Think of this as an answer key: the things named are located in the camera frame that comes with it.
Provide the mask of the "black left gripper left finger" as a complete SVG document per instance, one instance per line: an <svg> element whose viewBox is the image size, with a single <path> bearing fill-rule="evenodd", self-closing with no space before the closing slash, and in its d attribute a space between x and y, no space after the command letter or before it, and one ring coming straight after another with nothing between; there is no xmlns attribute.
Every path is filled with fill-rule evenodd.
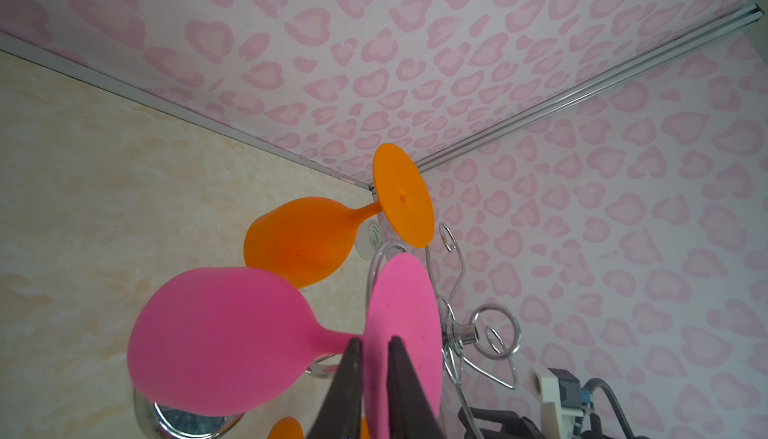
<svg viewBox="0 0 768 439"><path fill-rule="evenodd" d="M350 339L308 439L360 437L363 394L362 342Z"/></svg>

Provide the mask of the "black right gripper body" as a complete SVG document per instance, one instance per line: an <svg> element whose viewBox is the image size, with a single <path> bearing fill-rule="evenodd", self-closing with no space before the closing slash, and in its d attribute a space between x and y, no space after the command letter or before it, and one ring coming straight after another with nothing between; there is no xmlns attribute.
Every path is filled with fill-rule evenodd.
<svg viewBox="0 0 768 439"><path fill-rule="evenodd" d="M539 427L528 417L514 411L488 410L471 407L471 414L482 424L492 423L495 429L479 427L483 438L544 439Z"/></svg>

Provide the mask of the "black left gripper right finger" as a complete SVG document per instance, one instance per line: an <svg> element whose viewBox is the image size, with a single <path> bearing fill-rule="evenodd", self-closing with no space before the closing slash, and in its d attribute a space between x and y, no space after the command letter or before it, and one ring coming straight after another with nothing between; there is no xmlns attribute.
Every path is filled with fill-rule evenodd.
<svg viewBox="0 0 768 439"><path fill-rule="evenodd" d="M443 439L404 342L394 336L388 345L387 400L390 437Z"/></svg>

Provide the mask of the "orange plastic wine glass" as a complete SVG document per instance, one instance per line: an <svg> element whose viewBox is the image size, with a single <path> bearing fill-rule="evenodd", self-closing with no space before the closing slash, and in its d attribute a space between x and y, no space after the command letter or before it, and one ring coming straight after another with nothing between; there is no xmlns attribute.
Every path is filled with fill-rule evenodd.
<svg viewBox="0 0 768 439"><path fill-rule="evenodd" d="M382 213L409 246L425 248L435 232L427 186L411 158L394 144L374 154L377 200L359 209L323 197L290 201L248 228L243 254L249 268L272 272L301 289L338 270L354 247L359 227Z"/></svg>
<svg viewBox="0 0 768 439"><path fill-rule="evenodd" d="M304 439L304 432L299 421L293 417L280 419L271 429L268 439ZM361 419L361 439L370 439L367 420Z"/></svg>

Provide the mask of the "magenta plastic wine glass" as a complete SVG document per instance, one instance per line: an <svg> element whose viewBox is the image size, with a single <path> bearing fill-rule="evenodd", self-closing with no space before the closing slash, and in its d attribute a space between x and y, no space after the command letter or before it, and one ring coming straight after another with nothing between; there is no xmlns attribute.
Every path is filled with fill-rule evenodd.
<svg viewBox="0 0 768 439"><path fill-rule="evenodd" d="M430 278L401 253L377 275L362 342L371 435L389 435L387 348L400 338L432 412L440 408L442 334ZM140 312L127 364L146 399L204 416L238 415L291 387L310 363L343 353L347 333L321 326L285 279L259 269L200 268L164 284Z"/></svg>

